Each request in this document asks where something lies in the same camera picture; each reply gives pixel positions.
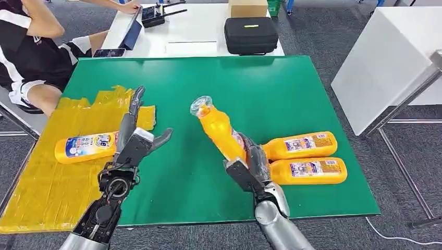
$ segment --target black carrying case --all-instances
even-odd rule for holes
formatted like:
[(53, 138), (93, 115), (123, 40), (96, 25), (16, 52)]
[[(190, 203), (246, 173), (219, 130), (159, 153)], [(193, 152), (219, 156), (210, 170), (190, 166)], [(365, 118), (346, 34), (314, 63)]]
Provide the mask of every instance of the black carrying case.
[(278, 33), (269, 17), (228, 18), (227, 50), (237, 55), (265, 55), (276, 49)]

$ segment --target robotic hand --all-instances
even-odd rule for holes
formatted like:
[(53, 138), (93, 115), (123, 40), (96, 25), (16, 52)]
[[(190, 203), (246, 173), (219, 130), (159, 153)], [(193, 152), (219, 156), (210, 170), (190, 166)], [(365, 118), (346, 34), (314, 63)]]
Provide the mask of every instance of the robotic hand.
[(138, 165), (141, 160), (166, 143), (172, 129), (160, 137), (137, 128), (138, 111), (144, 87), (139, 87), (131, 100), (129, 112), (123, 116), (113, 161), (98, 173), (102, 196), (95, 200), (69, 234), (60, 250), (107, 250), (121, 216), (121, 204), (129, 191), (140, 183)]
[(226, 172), (245, 192), (253, 193), (255, 218), (261, 231), (275, 250), (314, 248), (295, 224), (288, 219), (290, 208), (282, 188), (270, 180), (268, 160), (262, 148), (241, 134), (247, 162), (240, 158), (224, 162)]

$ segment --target yellow bottle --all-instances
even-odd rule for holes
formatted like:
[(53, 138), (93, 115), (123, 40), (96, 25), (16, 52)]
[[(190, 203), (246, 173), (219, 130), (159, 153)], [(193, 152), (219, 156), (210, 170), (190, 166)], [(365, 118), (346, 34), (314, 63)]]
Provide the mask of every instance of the yellow bottle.
[(227, 160), (240, 157), (245, 162), (244, 141), (230, 126), (229, 117), (213, 106), (210, 96), (196, 99), (190, 106), (190, 113), (199, 118), (204, 132)]
[(316, 132), (273, 139), (262, 148), (268, 159), (281, 160), (330, 156), (338, 143), (332, 133)]
[(347, 178), (343, 160), (333, 157), (277, 160), (268, 168), (281, 185), (337, 184)]
[(55, 144), (55, 158), (62, 164), (111, 156), (116, 151), (118, 132), (77, 136)]

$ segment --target bottle cap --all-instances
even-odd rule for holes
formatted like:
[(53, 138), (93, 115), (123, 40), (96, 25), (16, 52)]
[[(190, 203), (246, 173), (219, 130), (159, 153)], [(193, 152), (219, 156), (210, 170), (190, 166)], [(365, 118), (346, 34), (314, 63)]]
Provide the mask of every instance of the bottle cap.
[(211, 107), (213, 107), (212, 98), (208, 95), (204, 95), (192, 103), (190, 113), (197, 117), (203, 117), (210, 112)]

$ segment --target person's arm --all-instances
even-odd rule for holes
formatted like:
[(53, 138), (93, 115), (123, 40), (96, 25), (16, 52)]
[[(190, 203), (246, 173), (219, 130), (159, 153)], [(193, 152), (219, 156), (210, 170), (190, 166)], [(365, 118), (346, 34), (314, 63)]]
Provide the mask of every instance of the person's arm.
[(134, 14), (135, 12), (137, 12), (137, 9), (141, 7), (141, 5), (137, 3), (137, 0), (132, 0), (126, 4), (120, 4), (114, 2), (113, 0), (81, 0), (81, 1), (116, 9), (126, 14)]
[(42, 0), (21, 0), (31, 18), (27, 35), (57, 38), (65, 33), (65, 29), (44, 5)]

